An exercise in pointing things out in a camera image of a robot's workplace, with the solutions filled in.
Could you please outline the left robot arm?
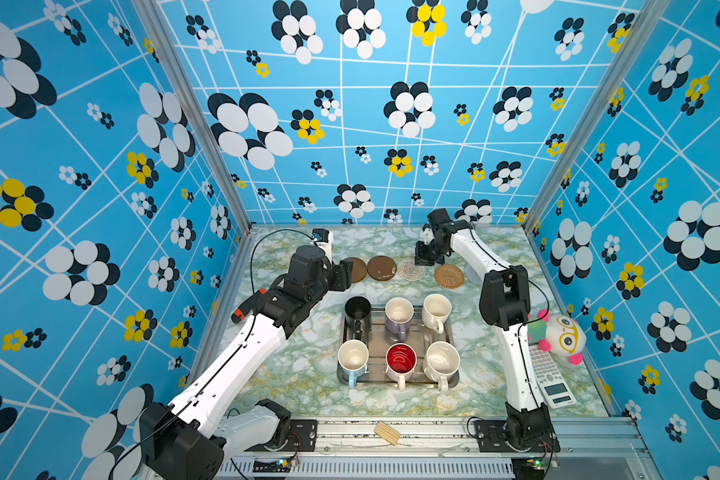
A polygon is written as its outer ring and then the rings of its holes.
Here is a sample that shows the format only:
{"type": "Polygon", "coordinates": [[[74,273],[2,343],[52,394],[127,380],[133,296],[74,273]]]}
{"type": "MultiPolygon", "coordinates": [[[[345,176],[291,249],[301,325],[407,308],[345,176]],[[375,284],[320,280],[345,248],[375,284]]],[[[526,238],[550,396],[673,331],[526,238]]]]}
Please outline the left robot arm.
{"type": "Polygon", "coordinates": [[[348,259],[334,263],[325,242],[298,247],[288,271],[237,310],[242,329],[213,363],[168,404],[152,403],[143,412],[137,448],[144,464],[164,479],[212,479],[249,448],[280,445],[290,422],[285,407],[262,400],[237,416],[226,412],[325,295],[350,287],[352,268],[348,259]]]}

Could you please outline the scratched brown round coaster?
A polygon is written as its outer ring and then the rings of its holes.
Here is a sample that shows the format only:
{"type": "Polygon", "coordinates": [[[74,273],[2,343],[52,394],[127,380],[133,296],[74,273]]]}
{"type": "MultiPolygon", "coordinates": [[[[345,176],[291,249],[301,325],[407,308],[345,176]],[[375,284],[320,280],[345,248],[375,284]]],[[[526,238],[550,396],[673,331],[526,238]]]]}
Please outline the scratched brown round coaster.
{"type": "Polygon", "coordinates": [[[394,259],[378,255],[367,262],[367,274],[376,281],[389,281],[397,273],[397,263],[394,259]]]}

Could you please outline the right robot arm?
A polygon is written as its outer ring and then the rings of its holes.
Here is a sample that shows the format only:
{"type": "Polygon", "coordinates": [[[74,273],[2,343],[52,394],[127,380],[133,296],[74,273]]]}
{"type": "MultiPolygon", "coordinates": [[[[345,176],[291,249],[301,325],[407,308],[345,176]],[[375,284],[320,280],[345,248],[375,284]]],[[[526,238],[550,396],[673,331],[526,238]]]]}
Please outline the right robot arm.
{"type": "Polygon", "coordinates": [[[512,265],[493,252],[465,220],[453,220],[444,209],[428,214],[415,248],[420,266],[443,264],[461,256],[482,276],[479,312],[498,341],[506,377],[505,435],[515,450],[526,451],[542,442],[559,450],[549,408],[532,368],[528,340],[531,298],[526,268],[512,265]]]}

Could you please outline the grey blue knitted coaster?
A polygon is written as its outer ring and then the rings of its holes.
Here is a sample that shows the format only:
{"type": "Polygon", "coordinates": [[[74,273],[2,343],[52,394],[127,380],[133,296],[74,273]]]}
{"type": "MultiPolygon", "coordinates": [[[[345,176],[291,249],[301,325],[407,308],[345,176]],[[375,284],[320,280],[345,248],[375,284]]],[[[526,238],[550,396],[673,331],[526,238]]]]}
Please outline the grey blue knitted coaster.
{"type": "Polygon", "coordinates": [[[463,269],[465,278],[472,284],[481,286],[483,283],[483,277],[478,274],[470,265],[466,265],[463,269]]]}

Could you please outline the dark brown round coaster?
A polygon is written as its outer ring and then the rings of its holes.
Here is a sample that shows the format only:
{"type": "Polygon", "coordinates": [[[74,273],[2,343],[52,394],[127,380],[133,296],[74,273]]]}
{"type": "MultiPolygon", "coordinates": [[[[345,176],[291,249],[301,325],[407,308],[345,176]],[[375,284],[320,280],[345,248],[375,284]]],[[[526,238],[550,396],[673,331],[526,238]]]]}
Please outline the dark brown round coaster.
{"type": "Polygon", "coordinates": [[[367,276],[366,263],[357,257],[348,257],[347,261],[352,263],[351,282],[358,283],[362,281],[367,276]]]}

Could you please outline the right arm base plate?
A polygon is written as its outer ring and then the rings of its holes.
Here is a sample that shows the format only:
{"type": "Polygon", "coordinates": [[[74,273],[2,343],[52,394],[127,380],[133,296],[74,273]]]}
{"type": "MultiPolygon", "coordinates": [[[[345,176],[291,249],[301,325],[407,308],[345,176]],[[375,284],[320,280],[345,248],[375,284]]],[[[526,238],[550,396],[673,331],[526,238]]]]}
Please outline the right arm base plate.
{"type": "Polygon", "coordinates": [[[472,420],[468,431],[477,441],[481,453],[559,453],[557,436],[549,424],[540,428],[524,429],[509,426],[505,420],[472,420]]]}

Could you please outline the woven rattan coaster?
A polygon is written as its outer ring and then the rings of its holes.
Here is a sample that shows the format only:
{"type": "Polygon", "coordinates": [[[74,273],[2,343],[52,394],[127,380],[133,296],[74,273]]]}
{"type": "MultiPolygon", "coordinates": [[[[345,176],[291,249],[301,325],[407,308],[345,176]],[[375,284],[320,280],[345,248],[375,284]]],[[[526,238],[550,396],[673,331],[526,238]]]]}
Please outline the woven rattan coaster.
{"type": "Polygon", "coordinates": [[[453,290],[464,285],[465,275],[459,267],[444,264],[435,269],[434,280],[440,287],[453,290]]]}

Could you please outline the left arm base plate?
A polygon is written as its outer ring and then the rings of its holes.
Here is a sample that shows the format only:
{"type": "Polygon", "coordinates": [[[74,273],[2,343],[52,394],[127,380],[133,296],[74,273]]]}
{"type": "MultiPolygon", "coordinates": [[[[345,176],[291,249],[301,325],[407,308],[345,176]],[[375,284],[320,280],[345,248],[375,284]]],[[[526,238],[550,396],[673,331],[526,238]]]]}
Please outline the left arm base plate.
{"type": "Polygon", "coordinates": [[[288,452],[313,452],[316,448],[318,421],[291,419],[277,434],[274,449],[288,452]]]}

